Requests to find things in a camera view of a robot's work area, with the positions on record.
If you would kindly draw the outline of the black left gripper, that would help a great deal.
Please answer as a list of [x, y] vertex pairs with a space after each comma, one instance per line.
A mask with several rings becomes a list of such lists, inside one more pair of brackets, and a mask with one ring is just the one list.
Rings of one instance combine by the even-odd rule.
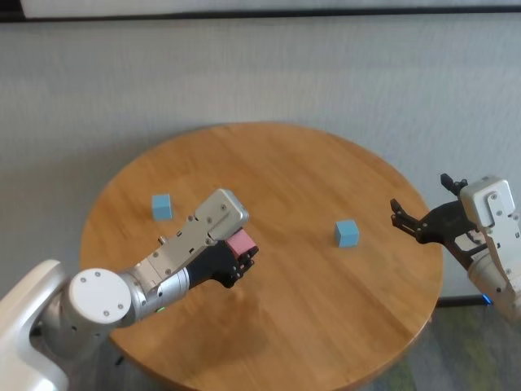
[[217, 281], [225, 288], [232, 288], [254, 265], [257, 253], [258, 247], [252, 247], [235, 256], [225, 241], [207, 247], [186, 267], [189, 289], [209, 280]]

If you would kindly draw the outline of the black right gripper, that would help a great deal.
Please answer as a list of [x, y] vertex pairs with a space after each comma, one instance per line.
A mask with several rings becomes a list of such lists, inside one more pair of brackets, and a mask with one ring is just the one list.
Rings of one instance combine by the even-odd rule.
[[[440, 183], [452, 194], [459, 194], [466, 186], [466, 179], [454, 181], [447, 173], [440, 175]], [[392, 225], [414, 237], [420, 244], [437, 243], [443, 245], [449, 253], [465, 269], [469, 270], [473, 263], [473, 256], [485, 250], [487, 244], [477, 244], [471, 241], [469, 249], [462, 249], [456, 243], [456, 238], [477, 229], [470, 222], [460, 201], [452, 201], [431, 210], [420, 221], [410, 216], [396, 199], [390, 200], [392, 210]]]

